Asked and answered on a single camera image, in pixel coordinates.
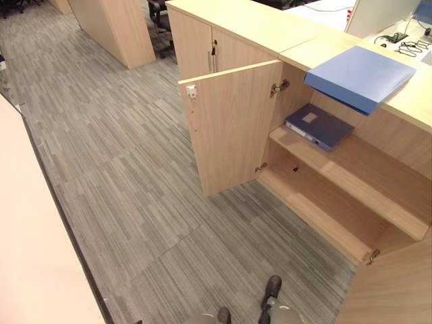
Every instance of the open cabinet door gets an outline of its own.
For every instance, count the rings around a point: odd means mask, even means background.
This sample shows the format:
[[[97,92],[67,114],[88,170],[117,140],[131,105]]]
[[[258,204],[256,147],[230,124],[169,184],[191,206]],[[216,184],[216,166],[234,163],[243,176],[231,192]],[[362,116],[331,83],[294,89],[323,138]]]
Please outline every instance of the open cabinet door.
[[[361,265],[335,324],[431,324],[432,233]]]
[[[257,177],[276,98],[271,87],[281,83],[282,66],[273,60],[179,82],[206,196]]]

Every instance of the door latch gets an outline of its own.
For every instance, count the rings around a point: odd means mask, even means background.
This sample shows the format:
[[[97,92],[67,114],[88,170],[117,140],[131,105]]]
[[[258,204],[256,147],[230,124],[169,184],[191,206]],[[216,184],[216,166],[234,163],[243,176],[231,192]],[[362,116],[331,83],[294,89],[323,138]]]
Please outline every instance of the door latch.
[[[290,86],[290,83],[285,79],[282,81],[280,86],[277,86],[276,83],[271,86],[270,98],[275,95],[275,93],[281,92]]]
[[[195,99],[196,98],[196,85],[193,84],[192,86],[186,87],[186,94],[189,98]]]

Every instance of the desk surface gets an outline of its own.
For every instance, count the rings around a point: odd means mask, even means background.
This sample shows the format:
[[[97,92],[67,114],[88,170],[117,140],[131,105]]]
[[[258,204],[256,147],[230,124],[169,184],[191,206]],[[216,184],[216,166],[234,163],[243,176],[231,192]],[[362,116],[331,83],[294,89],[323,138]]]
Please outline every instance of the desk surface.
[[[421,22],[421,24],[424,27],[432,27],[432,25],[427,24],[425,22]],[[397,44],[392,44],[384,38],[377,39],[378,36],[383,36],[383,35],[390,35],[391,36],[395,32],[402,32],[402,33],[405,32],[408,35],[408,37],[401,40]],[[425,29],[423,27],[421,27],[415,19],[411,19],[411,21],[409,21],[409,22],[408,21],[407,22],[405,22],[405,21],[398,22],[397,24],[394,24],[393,26],[386,28],[382,32],[378,32],[377,34],[374,34],[374,35],[366,38],[366,40],[370,43],[373,43],[375,41],[375,39],[377,39],[376,43],[378,45],[386,44],[387,45],[386,49],[388,51],[395,51],[396,49],[399,49],[401,42],[406,42],[406,43],[407,42],[414,42],[414,43],[416,43],[419,40],[423,40],[426,43],[431,43],[431,40],[427,39],[427,37],[425,36]],[[410,59],[421,61],[430,51],[431,51],[430,49],[429,50],[422,50],[421,53],[415,53],[416,57],[410,57]]]
[[[21,115],[0,95],[0,323],[103,324]]]
[[[275,56],[330,31],[292,13],[248,0],[171,0],[167,6],[239,36]]]
[[[314,38],[284,51],[279,58],[304,71],[309,71],[356,45],[412,66],[417,70],[410,81],[382,107],[432,133],[432,92],[430,91],[432,67],[430,65],[343,32]],[[316,55],[317,49],[320,49],[320,55]]]
[[[356,0],[318,0],[308,5],[299,5],[298,7],[285,10],[287,14],[294,14],[298,17],[311,20],[315,23],[322,24],[326,27],[340,32],[345,31],[346,16],[348,9],[339,10],[347,7],[354,7]]]

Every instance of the cabinet door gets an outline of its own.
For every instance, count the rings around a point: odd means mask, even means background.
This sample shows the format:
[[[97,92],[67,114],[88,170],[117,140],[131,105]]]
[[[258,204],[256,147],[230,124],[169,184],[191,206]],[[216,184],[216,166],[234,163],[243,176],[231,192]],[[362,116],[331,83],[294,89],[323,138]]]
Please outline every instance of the cabinet door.
[[[171,8],[168,14],[180,79],[212,73],[211,27]]]
[[[273,60],[179,82],[205,195],[257,177],[282,65]],[[194,99],[188,86],[196,88]]]
[[[361,265],[336,324],[430,324],[432,233]]]
[[[276,55],[250,45],[245,40],[238,40],[226,32],[212,28],[213,42],[217,42],[215,72],[240,68],[276,59]]]

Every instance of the computer monitor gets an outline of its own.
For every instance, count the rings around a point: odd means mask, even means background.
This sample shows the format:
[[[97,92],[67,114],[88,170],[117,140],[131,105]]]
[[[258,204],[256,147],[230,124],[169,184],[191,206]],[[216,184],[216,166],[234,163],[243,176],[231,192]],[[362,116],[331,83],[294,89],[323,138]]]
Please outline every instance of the computer monitor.
[[[421,0],[357,0],[345,32],[357,37],[376,34],[409,19]]]

